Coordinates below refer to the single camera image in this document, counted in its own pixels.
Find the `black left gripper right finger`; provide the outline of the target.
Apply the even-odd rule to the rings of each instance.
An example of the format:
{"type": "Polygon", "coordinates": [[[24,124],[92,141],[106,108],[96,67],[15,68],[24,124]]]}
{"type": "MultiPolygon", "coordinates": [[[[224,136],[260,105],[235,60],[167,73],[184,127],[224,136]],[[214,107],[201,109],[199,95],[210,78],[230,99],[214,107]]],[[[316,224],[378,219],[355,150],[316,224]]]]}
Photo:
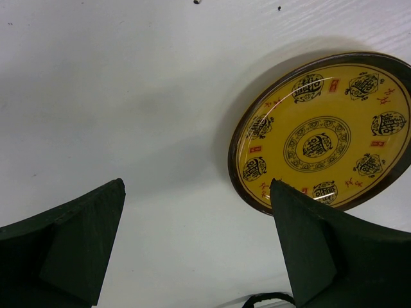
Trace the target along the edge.
{"type": "Polygon", "coordinates": [[[410,233],[320,203],[280,180],[272,212],[297,307],[410,307],[410,233]]]}

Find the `yellow patterned plate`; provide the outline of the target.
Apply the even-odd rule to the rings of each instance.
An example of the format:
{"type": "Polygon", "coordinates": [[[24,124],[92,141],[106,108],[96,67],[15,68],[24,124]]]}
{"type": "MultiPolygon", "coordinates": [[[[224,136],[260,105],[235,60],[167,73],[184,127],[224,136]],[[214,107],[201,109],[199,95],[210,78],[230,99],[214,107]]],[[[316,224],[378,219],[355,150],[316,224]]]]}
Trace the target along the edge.
{"type": "Polygon", "coordinates": [[[373,198],[410,167],[410,65],[359,51],[290,71],[245,111],[227,165],[240,198],[268,215],[274,179],[340,210],[373,198]]]}

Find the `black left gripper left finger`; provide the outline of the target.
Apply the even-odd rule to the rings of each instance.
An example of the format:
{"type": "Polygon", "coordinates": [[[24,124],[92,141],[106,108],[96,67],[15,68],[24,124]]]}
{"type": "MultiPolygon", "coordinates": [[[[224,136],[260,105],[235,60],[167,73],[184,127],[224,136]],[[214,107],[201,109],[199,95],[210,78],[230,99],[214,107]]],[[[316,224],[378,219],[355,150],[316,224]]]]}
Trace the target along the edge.
{"type": "Polygon", "coordinates": [[[95,307],[118,231],[125,185],[1,227],[1,307],[95,307]]]}

